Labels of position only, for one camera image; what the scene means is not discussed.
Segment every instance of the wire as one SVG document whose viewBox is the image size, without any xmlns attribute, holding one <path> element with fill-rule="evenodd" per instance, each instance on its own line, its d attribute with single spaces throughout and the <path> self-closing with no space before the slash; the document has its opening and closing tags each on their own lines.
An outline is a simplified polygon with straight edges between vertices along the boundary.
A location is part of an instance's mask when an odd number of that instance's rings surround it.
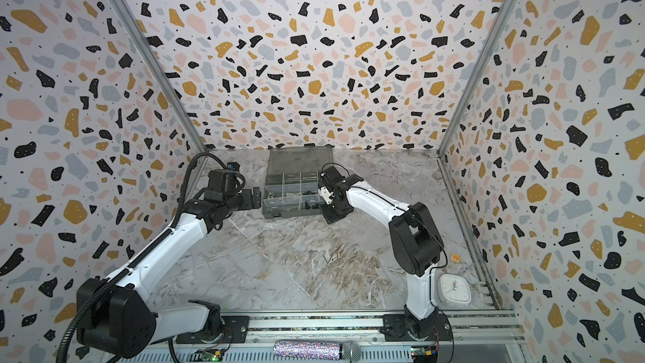
<svg viewBox="0 0 645 363">
<path fill-rule="evenodd" d="M 175 354 L 175 346 L 172 343 L 172 338 L 168 339 L 168 352 L 170 352 L 170 358 L 174 363 L 181 363 Z"/>
<path fill-rule="evenodd" d="M 323 166 L 320 168 L 320 170 L 321 170 L 321 171 L 322 171 L 322 170 L 324 170 L 324 169 L 325 169 L 325 165 L 330 165 L 330 164 L 331 164 L 331 165 L 338 165 L 339 167 L 342 167 L 342 168 L 343 168 L 343 170 L 345 170 L 345 172 L 347 173 L 347 176 L 350 176 L 350 175 L 351 175 L 351 174 L 350 174 L 350 170 L 348 170 L 347 168 L 345 168 L 345 166 L 344 166 L 344 165 L 342 165 L 342 164 L 338 164 L 338 163 L 334 163 L 334 162 L 323 164 Z"/>
</svg>

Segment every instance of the white clock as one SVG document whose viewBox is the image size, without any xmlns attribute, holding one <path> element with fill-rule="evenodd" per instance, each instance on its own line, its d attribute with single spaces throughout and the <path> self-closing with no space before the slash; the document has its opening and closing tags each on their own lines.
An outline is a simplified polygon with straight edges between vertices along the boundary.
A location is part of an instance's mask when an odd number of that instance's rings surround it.
<svg viewBox="0 0 645 363">
<path fill-rule="evenodd" d="M 454 306 L 470 304 L 470 286 L 461 276 L 445 274 L 439 278 L 439 293 L 441 300 Z"/>
</svg>

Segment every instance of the gray marble surface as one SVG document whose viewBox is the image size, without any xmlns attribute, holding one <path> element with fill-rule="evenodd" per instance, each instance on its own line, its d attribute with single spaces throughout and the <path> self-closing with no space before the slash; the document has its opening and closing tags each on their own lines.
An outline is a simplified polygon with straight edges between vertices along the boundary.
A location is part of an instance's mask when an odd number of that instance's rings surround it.
<svg viewBox="0 0 645 363">
<path fill-rule="evenodd" d="M 214 154 L 241 165 L 246 188 L 264 190 L 268 150 Z M 210 161 L 197 189 L 216 168 Z M 460 275 L 470 283 L 473 301 L 465 308 L 491 308 L 434 155 L 334 149 L 334 161 L 401 202 L 428 206 L 448 257 L 461 256 L 439 274 Z M 387 228 L 361 210 L 328 225 L 320 215 L 266 220 L 256 209 L 236 212 L 221 231 L 194 245 L 147 303 L 155 310 L 193 298 L 218 303 L 223 310 L 398 310 L 406 297 L 404 271 L 392 254 Z"/>
</svg>

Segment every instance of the cable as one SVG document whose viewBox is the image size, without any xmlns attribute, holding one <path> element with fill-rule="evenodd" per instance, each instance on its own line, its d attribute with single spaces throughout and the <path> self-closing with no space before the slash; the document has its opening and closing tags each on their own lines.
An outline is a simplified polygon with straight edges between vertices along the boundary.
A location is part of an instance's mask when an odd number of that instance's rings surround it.
<svg viewBox="0 0 645 363">
<path fill-rule="evenodd" d="M 70 322 L 70 325 L 65 330 L 65 333 L 60 338 L 60 345 L 58 347 L 58 353 L 56 354 L 56 363 L 67 362 L 67 352 L 69 351 L 72 337 L 74 336 L 74 333 L 76 332 L 76 328 L 78 327 L 79 323 L 81 322 L 83 317 L 85 317 L 85 314 L 87 314 L 87 312 L 90 309 L 92 309 L 92 307 L 99 300 L 101 300 L 101 298 L 106 293 L 108 293 L 108 291 L 112 287 L 114 287 L 114 285 L 116 285 L 119 282 L 119 280 L 125 278 L 125 276 L 127 276 L 128 273 L 130 273 L 129 270 L 122 270 L 121 272 L 119 272 L 119 274 L 116 275 L 114 278 L 112 278 L 109 282 L 99 287 L 99 289 L 76 312 L 76 316 L 72 319 L 72 321 Z"/>
<path fill-rule="evenodd" d="M 322 171 L 322 170 L 324 170 L 324 169 L 325 169 L 325 165 L 330 165 L 330 164 L 331 164 L 331 165 L 338 165 L 339 167 L 342 167 L 342 168 L 343 168 L 343 170 L 345 170 L 345 172 L 347 173 L 347 176 L 350 176 L 350 175 L 351 175 L 351 174 L 350 174 L 350 170 L 348 170 L 347 168 L 345 168 L 345 166 L 344 166 L 344 165 L 342 165 L 342 164 L 338 164 L 338 163 L 334 163 L 334 162 L 323 164 L 323 165 L 322 165 L 322 167 L 320 168 L 320 170 L 321 170 L 321 171 Z"/>
<path fill-rule="evenodd" d="M 168 351 L 170 352 L 170 358 L 174 363 L 181 363 L 175 354 L 175 346 L 172 343 L 172 338 L 168 339 Z"/>
<path fill-rule="evenodd" d="M 181 214 L 184 211 L 184 202 L 186 201 L 186 192 L 188 191 L 188 182 L 190 180 L 190 173 L 193 171 L 193 168 L 195 168 L 195 166 L 198 165 L 198 160 L 202 157 L 210 157 L 214 159 L 216 162 L 218 162 L 223 169 L 227 169 L 226 165 L 222 162 L 222 160 L 220 160 L 219 157 L 211 153 L 206 153 L 206 152 L 198 153 L 197 155 L 195 155 L 195 157 L 193 157 L 190 160 L 190 163 L 188 163 L 188 167 L 186 168 L 186 173 L 184 174 L 184 181 L 181 183 L 181 190 L 179 191 L 179 200 L 177 201 L 177 213 L 175 214 L 175 218 L 172 219 L 172 223 L 170 224 L 170 227 L 173 229 L 177 227 L 177 224 L 179 223 L 179 218 L 181 218 Z"/>
</svg>

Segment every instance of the patterned wall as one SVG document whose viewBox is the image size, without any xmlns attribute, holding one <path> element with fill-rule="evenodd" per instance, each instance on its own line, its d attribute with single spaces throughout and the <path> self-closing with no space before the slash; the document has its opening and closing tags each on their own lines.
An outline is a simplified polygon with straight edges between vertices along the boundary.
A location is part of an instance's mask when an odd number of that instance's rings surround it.
<svg viewBox="0 0 645 363">
<path fill-rule="evenodd" d="M 519 0 L 446 156 L 539 362 L 645 362 L 643 0 Z"/>
<path fill-rule="evenodd" d="M 77 287 L 162 228 L 194 150 L 106 0 L 5 3 L 0 361 L 51 362 Z"/>
<path fill-rule="evenodd" d="M 436 147 L 502 0 L 127 0 L 210 148 Z"/>
</svg>

